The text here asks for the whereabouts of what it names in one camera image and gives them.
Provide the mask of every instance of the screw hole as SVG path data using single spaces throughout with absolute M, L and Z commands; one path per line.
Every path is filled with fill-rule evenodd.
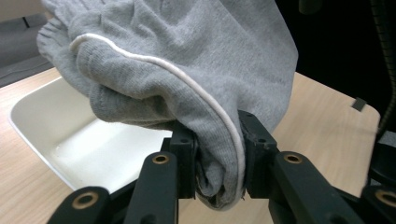
M 85 209 L 94 205 L 99 199 L 99 195 L 94 191 L 88 191 L 78 195 L 78 197 L 73 200 L 72 206 L 75 209 Z
M 375 197 L 384 204 L 396 208 L 396 193 L 379 189 L 375 192 Z
M 301 163 L 303 161 L 299 156 L 292 155 L 292 154 L 286 155 L 284 157 L 284 159 L 285 159 L 285 161 L 288 161 L 290 163 L 295 163 L 295 164 Z
M 165 155 L 158 155 L 152 159 L 152 161 L 156 164 L 164 164 L 169 161 L 169 158 Z

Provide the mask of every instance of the white trim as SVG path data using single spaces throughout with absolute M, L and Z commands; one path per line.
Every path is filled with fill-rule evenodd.
M 107 43 L 112 49 L 114 49 L 116 52 L 120 53 L 124 57 L 135 59 L 141 62 L 146 62 L 146 63 L 154 63 L 156 65 L 159 65 L 163 69 L 166 69 L 170 73 L 174 74 L 178 78 L 180 78 L 182 81 L 184 81 L 187 85 L 189 85 L 202 99 L 204 99 L 205 102 L 207 102 L 212 109 L 219 115 L 221 120 L 224 122 L 226 128 L 230 132 L 231 138 L 233 139 L 233 145 L 236 149 L 236 157 L 238 160 L 238 183 L 237 183 L 237 188 L 236 188 L 236 198 L 235 198 L 235 203 L 239 200 L 239 194 L 241 194 L 242 191 L 242 184 L 243 184 L 243 178 L 244 178 L 244 169 L 242 167 L 245 167 L 245 150 L 242 145 L 242 140 L 241 137 L 233 124 L 233 121 L 231 120 L 230 116 L 227 114 L 227 112 L 222 108 L 222 106 L 210 95 L 207 91 L 205 91 L 197 82 L 195 82 L 190 76 L 188 76 L 185 72 L 183 72 L 181 69 L 173 65 L 172 63 L 169 63 L 168 61 L 153 57 L 153 56 L 146 56 L 146 55 L 140 55 L 140 54 L 133 54 L 125 49 L 121 49 L 118 47 L 113 41 L 110 39 L 101 36 L 101 35 L 96 35 L 96 34 L 85 34 L 85 35 L 79 35 L 77 36 L 74 41 L 70 44 L 70 49 L 71 50 L 76 50 L 78 46 L 87 40 L 90 39 L 96 39 L 100 40 L 102 42 Z

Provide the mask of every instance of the black cable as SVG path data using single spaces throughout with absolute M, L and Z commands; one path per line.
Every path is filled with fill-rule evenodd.
M 370 3 L 391 86 L 390 101 L 378 125 L 376 135 L 376 141 L 378 141 L 389 125 L 395 120 L 396 113 L 396 50 L 394 43 L 394 29 L 396 29 L 396 24 L 392 24 L 393 21 L 389 18 L 391 15 L 390 13 L 396 13 L 396 8 L 390 7 L 390 1 L 387 0 L 370 0 Z

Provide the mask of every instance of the fabric fold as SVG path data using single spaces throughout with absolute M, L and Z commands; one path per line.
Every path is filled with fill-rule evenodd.
M 172 129 L 199 140 L 202 201 L 225 210 L 242 197 L 237 110 L 271 132 L 286 113 L 297 50 L 273 0 L 44 0 L 54 14 L 40 52 L 90 98 L 99 119 Z

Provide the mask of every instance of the brass screw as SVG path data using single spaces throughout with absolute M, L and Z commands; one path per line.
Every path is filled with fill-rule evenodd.
M 94 191 L 84 192 L 73 201 L 72 206 L 78 210 L 94 205 L 99 199 L 99 195 Z

